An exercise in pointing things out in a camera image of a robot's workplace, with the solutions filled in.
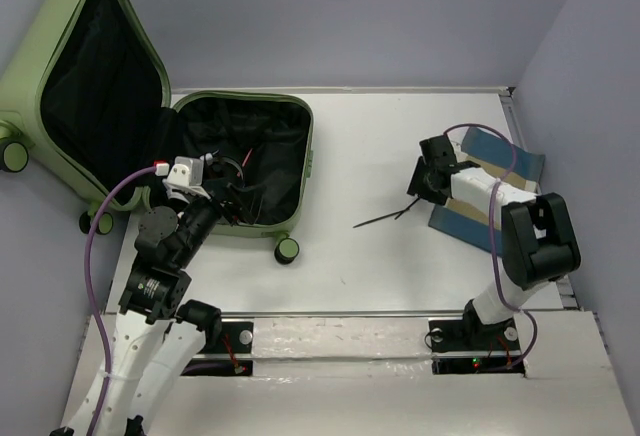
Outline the black chopstick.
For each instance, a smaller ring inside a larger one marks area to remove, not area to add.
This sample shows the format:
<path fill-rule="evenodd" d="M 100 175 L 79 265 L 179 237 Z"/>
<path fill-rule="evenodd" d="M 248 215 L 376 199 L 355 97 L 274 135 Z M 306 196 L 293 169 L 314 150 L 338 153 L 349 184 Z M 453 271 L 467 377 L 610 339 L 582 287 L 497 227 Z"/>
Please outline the black chopstick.
<path fill-rule="evenodd" d="M 383 221 L 383 220 L 386 220 L 386 219 L 390 219 L 390 218 L 397 219 L 400 216 L 402 216 L 403 214 L 404 214 L 404 210 L 400 210 L 400 211 L 392 212 L 392 213 L 385 214 L 385 215 L 382 215 L 382 216 L 378 216 L 378 217 L 375 217 L 375 218 L 372 218 L 372 219 L 369 219 L 369 220 L 366 220 L 366 221 L 363 221 L 363 222 L 355 224 L 353 226 L 353 229 L 364 227 L 364 226 L 367 226 L 367 225 L 370 225 L 370 224 L 374 224 L 374 223 L 377 223 L 377 222 L 380 222 L 380 221 Z"/>
<path fill-rule="evenodd" d="M 400 210 L 397 215 L 395 216 L 395 220 L 399 219 L 400 217 L 402 217 L 405 213 L 407 213 L 408 211 L 411 210 L 412 207 L 414 207 L 418 202 L 420 202 L 421 200 L 423 200 L 423 198 L 421 197 L 416 197 L 408 206 L 406 206 L 404 209 Z"/>

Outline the red chopstick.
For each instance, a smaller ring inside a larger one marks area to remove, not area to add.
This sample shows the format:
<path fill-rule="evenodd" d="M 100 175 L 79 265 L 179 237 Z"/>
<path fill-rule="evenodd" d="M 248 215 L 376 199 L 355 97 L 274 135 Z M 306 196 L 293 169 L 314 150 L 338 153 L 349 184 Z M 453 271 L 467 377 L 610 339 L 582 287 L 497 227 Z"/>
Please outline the red chopstick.
<path fill-rule="evenodd" d="M 246 165 L 248 164 L 249 159 L 250 159 L 250 157 L 251 157 L 251 155 L 253 153 L 253 150 L 254 150 L 254 148 L 250 148 L 249 151 L 247 152 L 245 158 L 243 159 L 243 162 L 242 162 L 242 167 L 243 168 L 246 167 Z"/>

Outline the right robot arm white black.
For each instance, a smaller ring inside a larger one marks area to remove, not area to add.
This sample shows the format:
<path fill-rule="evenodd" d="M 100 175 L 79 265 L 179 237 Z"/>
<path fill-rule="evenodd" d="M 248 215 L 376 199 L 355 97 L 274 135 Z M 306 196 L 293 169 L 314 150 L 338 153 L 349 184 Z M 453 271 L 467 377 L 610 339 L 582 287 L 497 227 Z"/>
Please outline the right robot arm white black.
<path fill-rule="evenodd" d="M 516 188 L 473 161 L 457 158 L 450 139 L 420 143 L 408 193 L 437 206 L 462 202 L 488 218 L 494 279 L 460 318 L 433 322 L 427 334 L 438 353 L 483 351 L 512 317 L 549 283 L 575 271 L 581 255 L 565 200 Z"/>

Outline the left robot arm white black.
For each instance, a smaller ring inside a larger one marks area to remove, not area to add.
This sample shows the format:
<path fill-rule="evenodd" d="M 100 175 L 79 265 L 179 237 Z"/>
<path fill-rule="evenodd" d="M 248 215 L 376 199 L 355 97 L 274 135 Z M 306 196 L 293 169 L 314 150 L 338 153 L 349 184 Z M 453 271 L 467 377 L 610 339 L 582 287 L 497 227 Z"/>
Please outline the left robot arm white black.
<path fill-rule="evenodd" d="M 104 361 L 58 435 L 147 434 L 193 357 L 229 341 L 220 310 L 184 296 L 188 264 L 219 220 L 233 217 L 199 181 L 169 176 L 164 184 L 186 207 L 160 206 L 141 220 Z"/>

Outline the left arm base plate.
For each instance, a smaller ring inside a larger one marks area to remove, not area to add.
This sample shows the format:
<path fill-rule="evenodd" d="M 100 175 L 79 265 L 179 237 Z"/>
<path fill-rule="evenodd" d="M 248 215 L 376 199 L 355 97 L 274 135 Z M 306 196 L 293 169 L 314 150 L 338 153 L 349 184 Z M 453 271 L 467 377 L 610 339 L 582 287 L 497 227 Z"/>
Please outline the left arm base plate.
<path fill-rule="evenodd" d="M 183 376 L 249 377 L 253 374 L 254 322 L 224 320 L 220 336 L 207 341 L 190 360 Z"/>

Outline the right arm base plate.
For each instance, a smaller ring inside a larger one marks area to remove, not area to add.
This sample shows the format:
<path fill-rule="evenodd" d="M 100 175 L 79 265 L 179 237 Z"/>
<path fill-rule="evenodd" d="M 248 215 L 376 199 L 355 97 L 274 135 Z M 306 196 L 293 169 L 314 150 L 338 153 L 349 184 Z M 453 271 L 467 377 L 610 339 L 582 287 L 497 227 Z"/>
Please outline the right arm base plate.
<path fill-rule="evenodd" d="M 430 320 L 424 343 L 436 376 L 525 374 L 524 363 L 517 363 L 521 345 L 513 319 L 474 336 L 464 332 L 461 319 Z"/>

